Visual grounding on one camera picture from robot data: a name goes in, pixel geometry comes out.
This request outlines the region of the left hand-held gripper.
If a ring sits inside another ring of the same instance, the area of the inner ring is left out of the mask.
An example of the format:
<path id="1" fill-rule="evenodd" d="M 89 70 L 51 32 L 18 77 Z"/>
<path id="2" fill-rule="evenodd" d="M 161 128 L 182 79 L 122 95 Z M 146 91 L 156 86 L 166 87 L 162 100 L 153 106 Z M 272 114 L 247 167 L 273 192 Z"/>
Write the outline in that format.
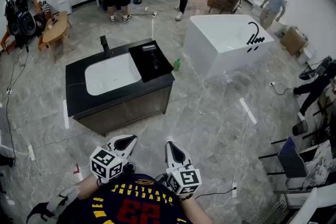
<path id="1" fill-rule="evenodd" d="M 98 146 L 90 155 L 90 169 L 92 173 L 103 183 L 118 177 L 123 172 L 123 167 L 128 163 L 127 159 L 138 141 L 136 135 L 114 136 L 107 142 L 111 152 Z"/>

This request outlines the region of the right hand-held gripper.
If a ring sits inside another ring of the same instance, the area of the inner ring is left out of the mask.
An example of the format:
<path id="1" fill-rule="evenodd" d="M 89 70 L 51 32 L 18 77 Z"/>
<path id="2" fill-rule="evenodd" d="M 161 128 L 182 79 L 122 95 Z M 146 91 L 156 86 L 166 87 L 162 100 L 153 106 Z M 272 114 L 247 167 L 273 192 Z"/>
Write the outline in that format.
<path id="1" fill-rule="evenodd" d="M 168 141 L 165 146 L 167 186 L 176 195 L 195 193 L 202 184 L 200 170 L 192 164 L 190 153 L 180 144 Z"/>

